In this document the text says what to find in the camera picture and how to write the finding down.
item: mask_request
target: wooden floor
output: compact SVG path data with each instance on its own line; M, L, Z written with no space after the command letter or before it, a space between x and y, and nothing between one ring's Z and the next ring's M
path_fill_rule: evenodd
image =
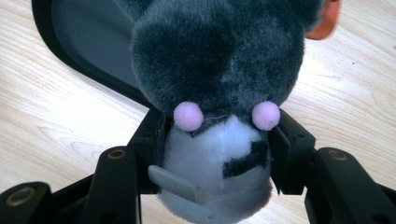
M53 191L93 173L100 153L125 145L147 109L60 62L27 0L0 1L0 192L29 181ZM346 0L339 25L306 41L300 77L282 108L317 148L353 154L396 189L396 1ZM185 223L143 196L145 223ZM308 223L304 196L273 194L243 223Z

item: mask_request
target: fuzzy ear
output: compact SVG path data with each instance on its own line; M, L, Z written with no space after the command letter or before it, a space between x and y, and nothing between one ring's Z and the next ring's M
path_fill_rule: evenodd
M113 0L122 13L131 21L136 21L153 0Z
M324 0L288 0L288 2L300 16L306 33L320 23L320 11L324 8Z

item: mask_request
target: pink pom-pom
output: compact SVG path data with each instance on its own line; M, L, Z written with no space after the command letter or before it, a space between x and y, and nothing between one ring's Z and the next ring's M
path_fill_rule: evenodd
M180 103L174 111L176 126L184 132L193 132L201 127L204 114L198 104L192 102Z
M265 101L254 106L252 117L258 129L271 131L279 123L280 110L276 104Z

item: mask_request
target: stuffed animal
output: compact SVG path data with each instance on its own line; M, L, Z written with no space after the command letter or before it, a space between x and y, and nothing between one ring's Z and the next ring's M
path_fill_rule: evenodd
M164 189L195 223L234 223L266 205L267 131L279 122L323 0L115 0L133 21L140 90L172 118L163 169L198 186L202 203Z

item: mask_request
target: black nose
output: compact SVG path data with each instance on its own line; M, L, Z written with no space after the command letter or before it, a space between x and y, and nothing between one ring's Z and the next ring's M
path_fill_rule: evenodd
M250 153L242 158L232 158L223 164L223 178L239 176L257 167L267 166L267 152L269 145L267 141L252 142Z

